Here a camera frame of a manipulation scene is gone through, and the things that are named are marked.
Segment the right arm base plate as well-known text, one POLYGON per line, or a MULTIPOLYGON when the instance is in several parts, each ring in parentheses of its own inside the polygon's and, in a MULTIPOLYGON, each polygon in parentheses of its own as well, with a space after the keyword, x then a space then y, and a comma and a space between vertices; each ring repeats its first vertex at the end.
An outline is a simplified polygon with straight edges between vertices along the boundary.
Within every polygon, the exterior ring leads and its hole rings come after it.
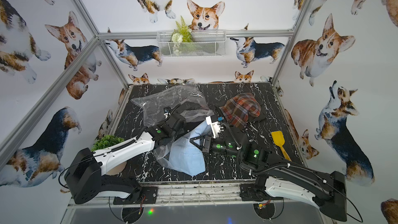
POLYGON ((282 200, 282 197, 271 197, 265 192, 265 184, 240 184, 239 197, 242 201, 265 202, 268 200, 282 200))

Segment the dark striped shirt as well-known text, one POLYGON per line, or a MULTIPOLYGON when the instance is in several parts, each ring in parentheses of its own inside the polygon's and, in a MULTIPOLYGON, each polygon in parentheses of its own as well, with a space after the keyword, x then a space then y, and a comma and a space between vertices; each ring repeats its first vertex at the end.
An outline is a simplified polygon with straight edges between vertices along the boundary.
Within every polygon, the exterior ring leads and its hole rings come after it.
MULTIPOLYGON (((224 119, 227 119, 219 107, 216 107, 216 111, 221 117, 223 117, 224 119)), ((258 117, 253 117, 252 115, 249 115, 247 122, 262 121, 265 118, 266 118, 266 109, 264 106, 261 106, 260 115, 258 117)))

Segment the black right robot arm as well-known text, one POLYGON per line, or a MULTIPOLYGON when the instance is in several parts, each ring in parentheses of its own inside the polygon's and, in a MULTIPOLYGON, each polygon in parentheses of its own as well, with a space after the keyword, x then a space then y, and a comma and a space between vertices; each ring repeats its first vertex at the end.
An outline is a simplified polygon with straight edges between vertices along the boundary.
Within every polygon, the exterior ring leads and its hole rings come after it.
POLYGON ((192 138, 190 143, 202 153, 233 158, 238 168, 255 176, 254 184, 240 187, 243 201, 287 198, 314 206, 331 219, 347 221, 346 184, 340 172, 318 172, 291 162, 232 127, 223 127, 217 138, 207 134, 192 138))

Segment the clear plastic vacuum bag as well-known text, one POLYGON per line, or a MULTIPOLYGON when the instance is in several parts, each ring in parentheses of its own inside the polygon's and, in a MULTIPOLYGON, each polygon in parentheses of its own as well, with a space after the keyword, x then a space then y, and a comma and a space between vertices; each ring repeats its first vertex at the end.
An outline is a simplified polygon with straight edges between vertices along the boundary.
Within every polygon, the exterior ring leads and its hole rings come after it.
MULTIPOLYGON (((164 120, 165 107, 176 108, 177 113, 185 117, 187 122, 184 127, 184 133, 180 137, 192 131, 201 122, 206 121, 206 117, 214 114, 208 107, 204 95, 196 87, 188 85, 170 87, 162 92, 146 97, 134 98, 131 101, 143 110, 145 127, 151 127, 164 120)), ((199 142, 199 140, 195 140, 193 143, 190 143, 197 147, 199 142)), ((165 148, 168 144, 154 149, 153 152, 156 160, 159 157, 163 158, 165 148)))

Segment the light blue shirt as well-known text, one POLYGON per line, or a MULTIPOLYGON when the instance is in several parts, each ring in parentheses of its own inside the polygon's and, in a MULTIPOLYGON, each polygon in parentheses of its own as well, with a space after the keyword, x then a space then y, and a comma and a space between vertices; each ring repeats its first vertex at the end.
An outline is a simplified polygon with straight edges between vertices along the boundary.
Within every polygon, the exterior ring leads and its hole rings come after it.
POLYGON ((163 158, 158 163, 168 169, 196 176, 205 171, 205 160, 201 150, 190 143, 191 138, 208 134, 211 127, 206 121, 201 122, 192 131, 178 138, 165 148, 163 158))

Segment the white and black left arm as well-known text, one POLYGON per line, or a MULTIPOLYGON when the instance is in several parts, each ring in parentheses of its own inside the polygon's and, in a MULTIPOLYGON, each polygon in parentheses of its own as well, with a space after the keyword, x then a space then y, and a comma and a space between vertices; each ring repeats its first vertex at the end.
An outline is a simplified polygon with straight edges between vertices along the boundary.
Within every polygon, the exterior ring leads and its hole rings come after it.
POLYGON ((64 175, 75 204, 85 204, 95 197, 114 197, 116 203, 142 202, 145 195, 135 178, 112 176, 109 171, 176 140, 186 123, 185 117, 171 111, 164 120, 143 127, 134 138, 109 148, 79 151, 64 175))

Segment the red plaid shirt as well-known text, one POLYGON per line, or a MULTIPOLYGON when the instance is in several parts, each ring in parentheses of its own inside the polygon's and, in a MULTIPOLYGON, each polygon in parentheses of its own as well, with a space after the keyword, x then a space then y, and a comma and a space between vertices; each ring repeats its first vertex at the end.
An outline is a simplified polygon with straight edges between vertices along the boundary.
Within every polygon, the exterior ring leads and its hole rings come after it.
POLYGON ((252 93, 241 93, 219 107, 226 116, 226 120, 230 125, 238 129, 243 129, 247 123, 249 115, 258 117, 261 111, 261 105, 252 93))

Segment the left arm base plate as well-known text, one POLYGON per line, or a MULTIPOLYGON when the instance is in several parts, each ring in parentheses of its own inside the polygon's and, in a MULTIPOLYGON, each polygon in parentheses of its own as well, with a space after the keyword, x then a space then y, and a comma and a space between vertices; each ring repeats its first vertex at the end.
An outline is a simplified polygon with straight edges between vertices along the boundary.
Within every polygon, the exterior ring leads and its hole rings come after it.
POLYGON ((113 205, 140 205, 155 204, 158 195, 158 187, 143 187, 141 190, 135 190, 125 198, 115 197, 113 205))

